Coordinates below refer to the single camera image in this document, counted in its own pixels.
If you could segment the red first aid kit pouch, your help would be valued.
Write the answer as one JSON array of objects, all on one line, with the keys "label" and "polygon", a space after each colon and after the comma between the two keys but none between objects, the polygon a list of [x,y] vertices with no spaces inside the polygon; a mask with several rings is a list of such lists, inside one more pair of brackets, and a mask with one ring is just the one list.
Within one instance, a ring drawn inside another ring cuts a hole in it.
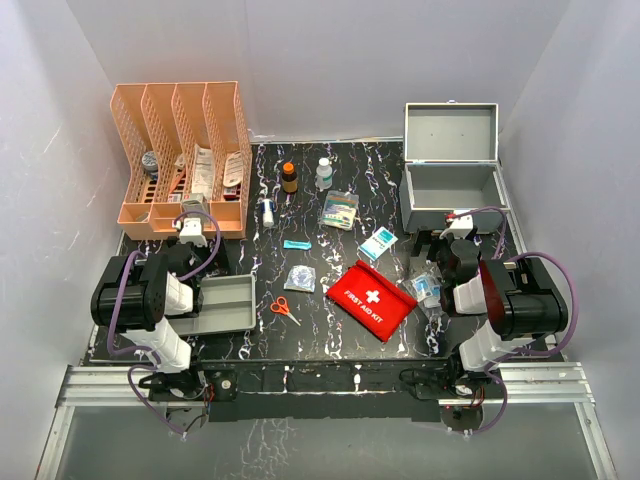
[{"label": "red first aid kit pouch", "polygon": [[383,343],[418,304],[362,260],[350,267],[326,296]]}]

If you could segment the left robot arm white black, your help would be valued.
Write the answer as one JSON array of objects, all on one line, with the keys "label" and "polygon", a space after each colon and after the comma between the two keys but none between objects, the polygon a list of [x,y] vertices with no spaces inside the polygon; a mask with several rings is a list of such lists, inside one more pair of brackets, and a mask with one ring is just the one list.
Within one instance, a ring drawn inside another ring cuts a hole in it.
[{"label": "left robot arm white black", "polygon": [[212,311],[211,274],[229,273],[224,242],[196,246],[168,242],[157,253],[139,250],[113,256],[92,294],[91,317],[107,331],[110,356],[139,353],[148,359],[151,374],[138,384],[154,393],[199,400],[211,390],[197,354],[171,324],[178,321],[186,333],[197,333],[196,322]]}]

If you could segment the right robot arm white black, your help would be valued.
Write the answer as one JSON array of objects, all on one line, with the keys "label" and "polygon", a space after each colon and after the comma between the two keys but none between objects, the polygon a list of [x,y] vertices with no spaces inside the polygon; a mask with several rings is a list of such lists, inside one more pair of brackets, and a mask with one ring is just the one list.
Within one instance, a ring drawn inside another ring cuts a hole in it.
[{"label": "right robot arm white black", "polygon": [[577,319],[576,301],[564,300],[545,267],[550,260],[542,253],[484,257],[472,234],[419,231],[404,288],[417,300],[420,316],[429,328],[464,317],[481,323],[442,359],[402,370],[402,388],[419,400],[441,394],[478,405],[486,386],[501,384],[502,362],[518,355],[550,357],[534,343],[571,333]]}]

